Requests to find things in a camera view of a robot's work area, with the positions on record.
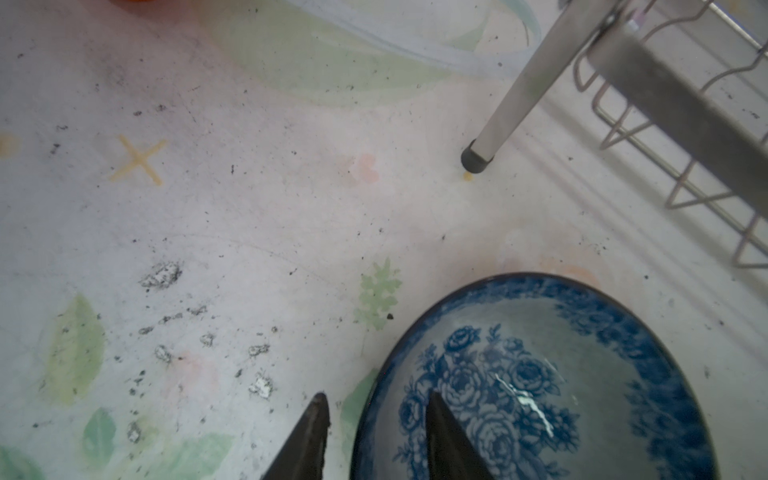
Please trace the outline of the blue floral ceramic bowl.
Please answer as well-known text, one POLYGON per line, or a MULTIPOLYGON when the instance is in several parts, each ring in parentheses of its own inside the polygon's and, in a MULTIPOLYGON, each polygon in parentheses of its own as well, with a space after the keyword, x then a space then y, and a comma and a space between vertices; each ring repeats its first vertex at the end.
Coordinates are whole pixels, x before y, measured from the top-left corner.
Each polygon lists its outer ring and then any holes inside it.
POLYGON ((441 396, 497 479, 716 479, 678 364, 629 309, 544 273, 486 278, 416 320, 382 365, 352 447, 354 479, 428 477, 441 396))

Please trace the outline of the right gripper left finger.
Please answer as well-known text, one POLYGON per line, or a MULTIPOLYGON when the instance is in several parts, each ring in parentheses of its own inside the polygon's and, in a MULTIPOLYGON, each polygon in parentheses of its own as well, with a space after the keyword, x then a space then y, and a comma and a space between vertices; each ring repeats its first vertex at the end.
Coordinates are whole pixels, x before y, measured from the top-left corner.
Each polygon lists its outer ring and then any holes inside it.
POLYGON ((263 480, 321 480, 330 428, 325 393, 318 392, 272 461, 263 480))

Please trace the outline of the steel wire dish rack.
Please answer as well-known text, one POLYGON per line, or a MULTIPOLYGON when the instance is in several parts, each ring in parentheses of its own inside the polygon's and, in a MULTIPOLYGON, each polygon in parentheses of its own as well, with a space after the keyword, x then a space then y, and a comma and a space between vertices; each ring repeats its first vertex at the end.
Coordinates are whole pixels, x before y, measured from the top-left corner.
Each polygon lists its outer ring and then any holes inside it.
POLYGON ((666 207, 704 205, 740 237, 732 257, 735 267, 748 246, 761 253, 767 245, 755 231, 767 217, 767 142, 756 141, 706 99, 717 81, 750 72, 767 58, 767 45, 757 40, 724 8, 702 2, 695 15, 666 21, 667 26, 697 21, 706 12, 717 15, 755 48, 755 58, 692 87, 645 48, 635 35, 640 11, 628 12, 624 1, 567 1, 563 12, 533 53, 479 136, 462 152, 461 163, 472 174, 483 172, 495 154, 542 99, 566 67, 588 60, 594 77, 619 92, 629 110, 645 123, 626 129, 622 118, 594 112, 611 128, 601 146, 629 141, 674 179, 666 207))

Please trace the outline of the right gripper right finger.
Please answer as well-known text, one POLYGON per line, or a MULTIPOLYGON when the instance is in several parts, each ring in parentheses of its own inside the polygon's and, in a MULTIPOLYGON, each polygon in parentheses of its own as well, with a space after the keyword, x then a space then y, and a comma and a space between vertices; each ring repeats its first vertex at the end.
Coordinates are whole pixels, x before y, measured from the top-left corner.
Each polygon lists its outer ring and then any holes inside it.
POLYGON ((494 479, 438 391, 430 393, 425 422, 430 480, 494 479))

